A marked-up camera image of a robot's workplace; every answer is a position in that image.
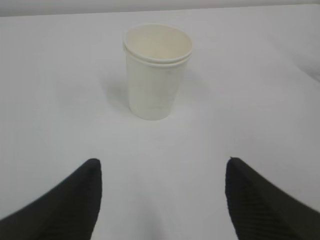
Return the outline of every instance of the stacked cups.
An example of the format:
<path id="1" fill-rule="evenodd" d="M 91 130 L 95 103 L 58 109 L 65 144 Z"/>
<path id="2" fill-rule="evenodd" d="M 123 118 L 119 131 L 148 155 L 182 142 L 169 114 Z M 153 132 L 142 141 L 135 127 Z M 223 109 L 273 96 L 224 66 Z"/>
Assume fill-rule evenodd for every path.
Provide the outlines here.
<path id="1" fill-rule="evenodd" d="M 143 24 L 126 32 L 123 45 L 131 111 L 146 120 L 167 117 L 191 57 L 191 39 L 173 26 Z"/>

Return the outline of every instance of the tabletop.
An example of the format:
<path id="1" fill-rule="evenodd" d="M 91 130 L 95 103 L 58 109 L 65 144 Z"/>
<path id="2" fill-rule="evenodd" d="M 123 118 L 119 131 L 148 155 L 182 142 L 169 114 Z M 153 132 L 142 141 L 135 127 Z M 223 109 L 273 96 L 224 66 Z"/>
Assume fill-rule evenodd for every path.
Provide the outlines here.
<path id="1" fill-rule="evenodd" d="M 169 117 L 127 103 L 122 35 L 185 30 L 193 54 Z M 320 211 L 320 5 L 0 18 L 0 218 L 89 158 L 94 240 L 236 240 L 226 163 L 239 157 Z"/>

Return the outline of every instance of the paper cup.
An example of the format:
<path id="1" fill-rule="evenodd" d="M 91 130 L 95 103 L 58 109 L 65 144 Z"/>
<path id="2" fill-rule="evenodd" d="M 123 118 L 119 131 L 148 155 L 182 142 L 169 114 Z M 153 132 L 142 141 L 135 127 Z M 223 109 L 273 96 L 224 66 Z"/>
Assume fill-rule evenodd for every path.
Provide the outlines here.
<path id="1" fill-rule="evenodd" d="M 146 120 L 167 117 L 191 57 L 191 39 L 173 26 L 143 24 L 126 32 L 123 45 L 131 111 Z"/>

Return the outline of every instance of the textured black rubber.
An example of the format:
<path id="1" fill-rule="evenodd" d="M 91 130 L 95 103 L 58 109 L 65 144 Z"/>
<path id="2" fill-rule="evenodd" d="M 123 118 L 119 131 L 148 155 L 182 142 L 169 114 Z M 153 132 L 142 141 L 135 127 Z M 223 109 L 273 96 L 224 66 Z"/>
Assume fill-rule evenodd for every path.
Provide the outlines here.
<path id="1" fill-rule="evenodd" d="M 0 240 L 89 240 L 102 198 L 98 159 L 90 159 L 45 195 L 0 221 Z"/>
<path id="2" fill-rule="evenodd" d="M 320 214 L 239 158 L 227 163 L 225 194 L 239 240 L 320 240 Z"/>

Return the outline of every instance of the white surface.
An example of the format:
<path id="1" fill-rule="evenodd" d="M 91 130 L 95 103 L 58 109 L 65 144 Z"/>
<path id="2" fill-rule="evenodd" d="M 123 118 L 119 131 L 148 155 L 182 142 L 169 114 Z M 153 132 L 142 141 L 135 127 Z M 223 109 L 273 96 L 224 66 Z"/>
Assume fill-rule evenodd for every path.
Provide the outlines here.
<path id="1" fill-rule="evenodd" d="M 122 33 L 185 29 L 168 118 L 128 109 Z M 94 240 L 235 240 L 230 156 L 320 211 L 320 6 L 0 18 L 0 217 L 101 159 Z"/>
<path id="2" fill-rule="evenodd" d="M 320 0 L 1 0 L 0 16 L 160 11 L 311 3 L 319 4 Z"/>

